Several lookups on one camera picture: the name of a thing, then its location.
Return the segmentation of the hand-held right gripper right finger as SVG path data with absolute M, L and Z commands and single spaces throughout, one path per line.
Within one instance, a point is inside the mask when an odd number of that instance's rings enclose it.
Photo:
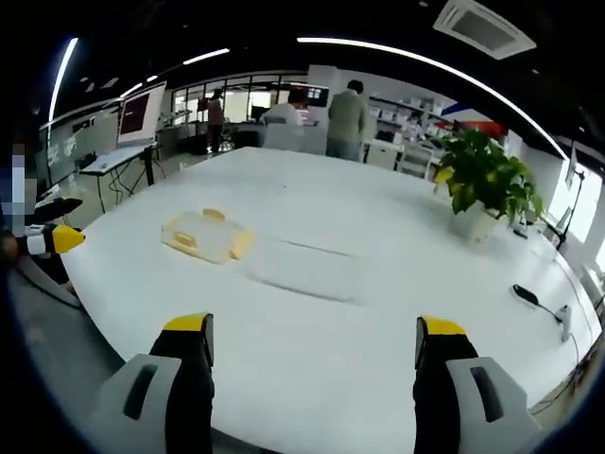
M 528 453 L 541 426 L 523 388 L 457 323 L 417 319 L 416 453 Z

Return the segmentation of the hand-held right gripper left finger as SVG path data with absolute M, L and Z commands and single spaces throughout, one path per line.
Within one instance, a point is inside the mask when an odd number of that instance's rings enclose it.
M 86 434 L 96 453 L 211 453 L 213 315 L 168 322 L 147 354 L 101 386 Z

